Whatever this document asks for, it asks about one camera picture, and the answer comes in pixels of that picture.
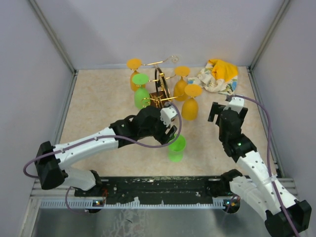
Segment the beige floor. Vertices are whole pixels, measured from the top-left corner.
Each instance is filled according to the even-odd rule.
[[[200,69],[191,68],[190,75],[196,75]],[[163,71],[166,76],[173,74],[172,68]],[[149,74],[151,79],[154,77],[153,68],[140,68],[139,72]],[[118,119],[137,114],[133,102],[134,93],[129,86],[130,75],[129,69],[81,70],[61,143],[85,137]],[[169,86],[173,88],[176,81],[170,79]],[[147,88],[154,91],[154,83],[149,83]],[[236,93],[254,98],[246,67],[239,67]],[[181,162],[171,162],[167,157],[167,148],[148,149],[129,145],[94,155],[74,164],[74,167],[93,169],[101,176],[220,175],[230,169],[238,169],[234,161],[224,153],[218,140],[218,127],[207,121],[212,102],[227,104],[225,96],[204,90],[196,100],[199,103],[198,118],[183,121],[182,134],[187,139],[187,147]],[[175,103],[181,109],[182,103]],[[253,141],[263,160],[266,160],[267,139],[258,108],[248,101],[245,106],[249,111],[242,127],[243,133]],[[154,138],[145,138],[142,142],[158,145]]]

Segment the white cable tie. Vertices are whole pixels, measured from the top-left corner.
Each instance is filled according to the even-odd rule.
[[[277,180],[277,175],[272,175],[271,177],[265,179],[263,182],[262,182],[262,185],[263,186],[266,186],[267,184],[270,184],[272,182],[274,182],[275,180]]]

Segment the black bracket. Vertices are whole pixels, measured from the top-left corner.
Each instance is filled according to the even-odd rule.
[[[296,204],[287,208],[296,230],[298,233],[306,230],[309,226],[312,207],[306,200],[295,201]],[[291,237],[294,236],[294,232],[287,221],[283,211],[273,215],[270,211],[266,211],[267,219],[265,221],[266,228],[272,237]]]
[[[136,116],[128,116],[111,123],[109,128],[112,128],[116,135],[128,137],[135,141],[153,136],[161,144],[166,144],[173,138],[177,128],[176,126],[166,127],[160,120],[160,111],[160,108],[147,106],[141,109]],[[132,144],[132,142],[123,139],[116,140],[118,140],[119,148]]]
[[[213,102],[208,121],[213,122],[215,115],[218,115],[216,125],[219,126],[219,140],[223,144],[225,153],[237,162],[239,157],[245,157],[246,153],[257,151],[252,141],[241,133],[241,126],[248,109],[244,107],[238,113],[231,108],[227,110],[224,108],[224,105]]]

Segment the towel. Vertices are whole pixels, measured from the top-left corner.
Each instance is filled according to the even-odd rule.
[[[188,84],[197,84],[210,92],[231,95],[236,89],[237,66],[220,59],[210,59],[196,77],[188,78]]]

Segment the metal corner post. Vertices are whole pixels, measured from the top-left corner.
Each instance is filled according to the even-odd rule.
[[[288,11],[290,4],[291,4],[292,0],[283,0],[283,3],[280,7],[280,9],[278,10],[272,24],[270,25],[265,37],[263,38],[260,47],[256,53],[256,55],[254,56],[250,66],[249,66],[249,70],[250,72],[253,72],[253,70],[256,68],[263,52],[265,51],[265,49],[267,48],[272,36],[274,35],[278,25],[280,24],[280,22],[282,21],[282,19],[284,18],[286,12]]]
[[[51,42],[55,46],[56,50],[64,60],[65,64],[68,66],[69,70],[74,74],[76,72],[68,54],[66,53],[65,49],[63,48],[61,42],[59,41],[56,33],[50,26],[49,22],[47,21],[45,15],[43,14],[41,8],[39,7],[36,0],[27,0],[27,2],[30,4],[30,7],[34,11],[35,15],[37,16],[40,23],[43,25],[45,31],[47,32],[49,38],[51,39]]]

